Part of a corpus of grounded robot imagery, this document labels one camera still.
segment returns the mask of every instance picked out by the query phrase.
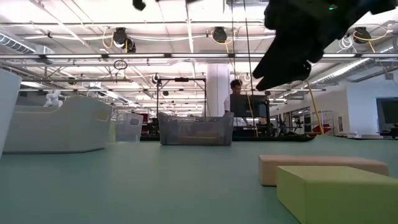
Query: yellow-green foam block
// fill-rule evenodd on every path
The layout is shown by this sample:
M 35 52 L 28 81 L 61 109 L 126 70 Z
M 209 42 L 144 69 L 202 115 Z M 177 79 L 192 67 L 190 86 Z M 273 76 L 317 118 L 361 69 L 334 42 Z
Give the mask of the yellow-green foam block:
M 398 179 L 351 167 L 280 166 L 277 194 L 300 223 L 398 223 Z

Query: transparent storage bin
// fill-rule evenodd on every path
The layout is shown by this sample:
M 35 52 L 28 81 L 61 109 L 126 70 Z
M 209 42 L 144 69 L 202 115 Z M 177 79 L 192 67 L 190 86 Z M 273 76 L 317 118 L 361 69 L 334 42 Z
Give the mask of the transparent storage bin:
M 116 114 L 115 140 L 119 142 L 139 142 L 143 116 L 133 113 Z
M 223 117 L 175 117 L 159 113 L 162 145 L 230 146 L 233 113 Z

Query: desk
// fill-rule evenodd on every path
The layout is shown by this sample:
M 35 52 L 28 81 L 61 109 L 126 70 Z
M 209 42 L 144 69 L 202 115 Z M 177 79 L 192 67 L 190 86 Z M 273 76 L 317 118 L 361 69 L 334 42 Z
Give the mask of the desk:
M 83 154 L 3 155 L 0 223 L 298 224 L 275 187 L 259 183 L 259 154 L 363 156 L 398 177 L 398 142 L 318 136 L 231 147 L 116 143 Z

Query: person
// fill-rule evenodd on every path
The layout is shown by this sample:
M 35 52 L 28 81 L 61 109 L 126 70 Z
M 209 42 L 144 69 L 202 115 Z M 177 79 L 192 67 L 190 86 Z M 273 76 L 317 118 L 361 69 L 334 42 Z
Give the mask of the person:
M 242 91 L 242 81 L 241 80 L 233 80 L 231 82 L 232 94 L 227 96 L 224 100 L 224 111 L 228 113 L 231 111 L 231 96 L 240 95 Z
M 229 113 L 231 111 L 231 97 L 236 95 L 240 95 L 242 91 L 242 81 L 241 80 L 233 80 L 231 82 L 231 90 L 232 94 L 226 97 L 224 100 L 224 112 Z M 235 118 L 234 126 L 249 126 L 249 123 L 246 118 Z

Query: white pillar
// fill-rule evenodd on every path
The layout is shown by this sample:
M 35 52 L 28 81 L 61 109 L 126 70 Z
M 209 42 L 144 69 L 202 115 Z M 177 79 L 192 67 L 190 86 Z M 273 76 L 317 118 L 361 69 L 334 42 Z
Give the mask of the white pillar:
M 207 65 L 207 116 L 223 116 L 224 100 L 229 96 L 229 65 Z
M 0 69 L 0 158 L 22 78 Z

